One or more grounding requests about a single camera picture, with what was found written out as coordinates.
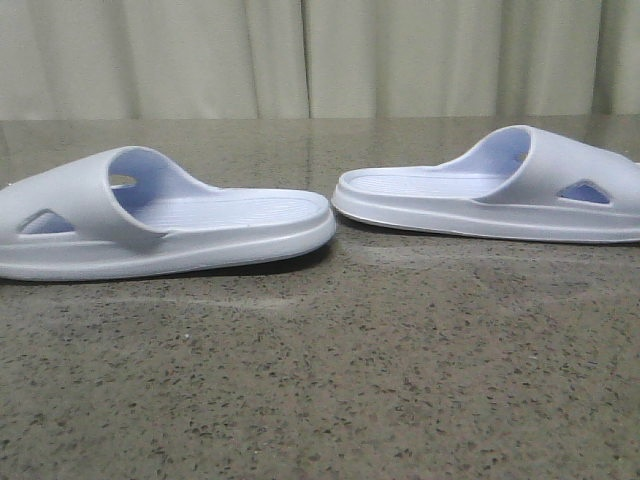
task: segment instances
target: curtain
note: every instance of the curtain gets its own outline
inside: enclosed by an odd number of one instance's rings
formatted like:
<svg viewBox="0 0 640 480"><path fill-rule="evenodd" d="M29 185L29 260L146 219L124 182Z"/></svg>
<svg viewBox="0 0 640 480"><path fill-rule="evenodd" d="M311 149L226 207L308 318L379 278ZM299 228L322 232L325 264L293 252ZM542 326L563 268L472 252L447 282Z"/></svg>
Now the curtain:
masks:
<svg viewBox="0 0 640 480"><path fill-rule="evenodd" d="M0 0L0 119L640 113L640 0Z"/></svg>

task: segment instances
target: white slide sandal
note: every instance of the white slide sandal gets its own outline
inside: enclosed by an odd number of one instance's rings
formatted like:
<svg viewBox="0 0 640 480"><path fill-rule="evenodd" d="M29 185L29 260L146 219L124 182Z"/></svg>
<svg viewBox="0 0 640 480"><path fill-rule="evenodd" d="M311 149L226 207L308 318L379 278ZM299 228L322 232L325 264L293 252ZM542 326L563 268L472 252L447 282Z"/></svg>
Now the white slide sandal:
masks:
<svg viewBox="0 0 640 480"><path fill-rule="evenodd" d="M435 167L344 173L335 208L400 229L519 240L640 240L640 166L527 125L496 130Z"/></svg>
<svg viewBox="0 0 640 480"><path fill-rule="evenodd" d="M124 184L112 186L119 176ZM0 190L0 277L94 280L280 260L327 243L327 199L217 188L161 153L122 147Z"/></svg>

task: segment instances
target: white curtain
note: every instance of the white curtain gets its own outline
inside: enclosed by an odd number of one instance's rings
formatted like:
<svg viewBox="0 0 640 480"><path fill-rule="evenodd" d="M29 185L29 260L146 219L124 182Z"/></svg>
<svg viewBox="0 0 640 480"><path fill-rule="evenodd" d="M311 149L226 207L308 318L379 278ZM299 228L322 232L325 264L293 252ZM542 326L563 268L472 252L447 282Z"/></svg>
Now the white curtain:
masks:
<svg viewBox="0 0 640 480"><path fill-rule="evenodd" d="M0 0L0 119L640 113L640 0Z"/></svg>

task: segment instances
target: textured footbed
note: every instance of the textured footbed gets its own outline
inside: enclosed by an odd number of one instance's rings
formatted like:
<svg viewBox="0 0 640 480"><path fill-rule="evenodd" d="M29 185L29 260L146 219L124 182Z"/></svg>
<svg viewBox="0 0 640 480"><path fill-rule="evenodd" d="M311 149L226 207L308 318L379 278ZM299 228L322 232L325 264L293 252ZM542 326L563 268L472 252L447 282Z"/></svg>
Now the textured footbed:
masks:
<svg viewBox="0 0 640 480"><path fill-rule="evenodd" d="M145 225L180 230L287 224L309 218L318 211L318 206L311 201L287 197L225 200L198 196L123 207Z"/></svg>
<svg viewBox="0 0 640 480"><path fill-rule="evenodd" d="M428 172L420 175L363 175L349 181L352 188L371 194L408 197L465 197L485 195L509 175Z"/></svg>

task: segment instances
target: speckled stone surface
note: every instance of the speckled stone surface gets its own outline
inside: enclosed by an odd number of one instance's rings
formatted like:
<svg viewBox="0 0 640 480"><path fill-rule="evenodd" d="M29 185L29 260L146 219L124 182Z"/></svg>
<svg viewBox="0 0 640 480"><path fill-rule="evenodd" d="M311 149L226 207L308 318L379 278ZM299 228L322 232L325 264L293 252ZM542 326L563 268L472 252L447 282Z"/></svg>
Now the speckled stone surface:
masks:
<svg viewBox="0 0 640 480"><path fill-rule="evenodd" d="M526 122L640 161L639 117L0 122L2 184L126 144L330 195ZM640 249L341 219L299 259L0 281L0 479L640 477Z"/></svg>

